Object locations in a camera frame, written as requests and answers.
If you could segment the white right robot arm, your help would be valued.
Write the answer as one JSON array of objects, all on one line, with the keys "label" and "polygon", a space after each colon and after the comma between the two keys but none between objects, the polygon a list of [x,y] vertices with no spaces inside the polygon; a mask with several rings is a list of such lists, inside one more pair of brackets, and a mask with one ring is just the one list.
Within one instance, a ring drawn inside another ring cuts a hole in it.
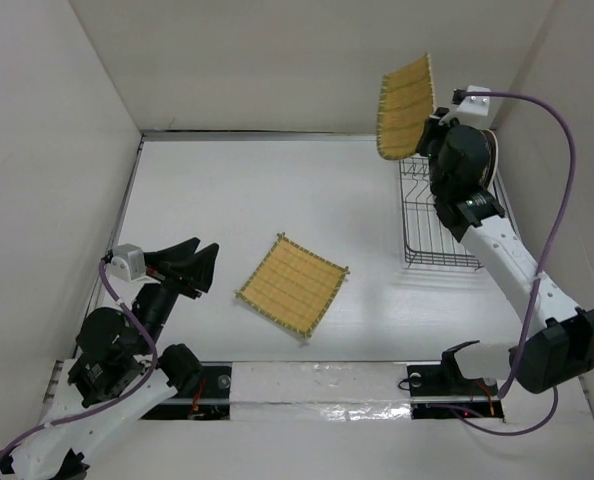
[{"label": "white right robot arm", "polygon": [[439,108],[416,147],[428,160],[440,223],[476,257],[522,321],[516,345],[473,340],[473,353],[444,363],[439,381],[461,393],[478,377],[513,379],[539,394],[594,368],[594,309],[583,309],[543,271],[489,192],[493,146],[489,133]]}]

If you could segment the red and teal floral plate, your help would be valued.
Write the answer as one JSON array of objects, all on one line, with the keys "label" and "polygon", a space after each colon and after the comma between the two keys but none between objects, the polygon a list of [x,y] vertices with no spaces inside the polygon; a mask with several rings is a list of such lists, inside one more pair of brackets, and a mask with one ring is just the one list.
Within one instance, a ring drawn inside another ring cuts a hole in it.
[{"label": "red and teal floral plate", "polygon": [[497,170],[498,170],[499,146],[498,146],[498,139],[497,139],[497,136],[495,135],[494,131],[492,131],[490,129],[484,129],[484,130],[482,130],[482,134],[484,135],[487,145],[488,145],[489,160],[488,160],[488,166],[486,167],[486,169],[482,175],[481,185],[486,190],[489,190],[494,183],[494,179],[496,177]]}]

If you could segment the rounded bamboo tray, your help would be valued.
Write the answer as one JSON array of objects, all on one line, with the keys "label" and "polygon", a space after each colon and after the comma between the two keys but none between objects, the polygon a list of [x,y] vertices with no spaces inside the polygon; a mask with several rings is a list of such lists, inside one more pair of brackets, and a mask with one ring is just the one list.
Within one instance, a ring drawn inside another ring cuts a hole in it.
[{"label": "rounded bamboo tray", "polygon": [[377,112],[376,145],[379,155],[390,161],[416,152],[425,121],[435,107],[430,54],[393,72],[381,81]]}]

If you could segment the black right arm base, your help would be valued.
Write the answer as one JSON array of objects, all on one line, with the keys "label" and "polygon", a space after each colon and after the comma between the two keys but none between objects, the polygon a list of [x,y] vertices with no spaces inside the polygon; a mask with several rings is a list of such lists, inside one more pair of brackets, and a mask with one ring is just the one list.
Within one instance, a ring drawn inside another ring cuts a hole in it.
[{"label": "black right arm base", "polygon": [[407,364],[398,388],[409,395],[413,420],[504,419],[495,380],[468,380],[452,361]]}]

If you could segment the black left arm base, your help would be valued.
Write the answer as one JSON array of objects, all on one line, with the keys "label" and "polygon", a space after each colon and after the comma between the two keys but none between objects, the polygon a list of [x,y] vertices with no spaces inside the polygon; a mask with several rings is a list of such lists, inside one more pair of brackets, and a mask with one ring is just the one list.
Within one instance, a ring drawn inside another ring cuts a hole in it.
[{"label": "black left arm base", "polygon": [[142,420],[219,421],[230,418],[231,363],[204,365],[200,382],[188,394],[176,395],[153,407]]}]

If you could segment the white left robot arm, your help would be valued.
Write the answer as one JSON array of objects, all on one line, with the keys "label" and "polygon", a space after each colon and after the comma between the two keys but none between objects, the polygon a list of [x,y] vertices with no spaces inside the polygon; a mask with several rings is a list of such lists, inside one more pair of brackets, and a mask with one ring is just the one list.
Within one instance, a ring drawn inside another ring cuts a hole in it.
[{"label": "white left robot arm", "polygon": [[218,252],[193,237],[154,252],[122,244],[104,254],[98,278],[114,304],[84,319],[64,389],[38,425],[0,450],[0,478],[83,479],[122,430],[200,388],[203,366],[191,349],[158,350],[157,341],[179,297],[209,292]]}]

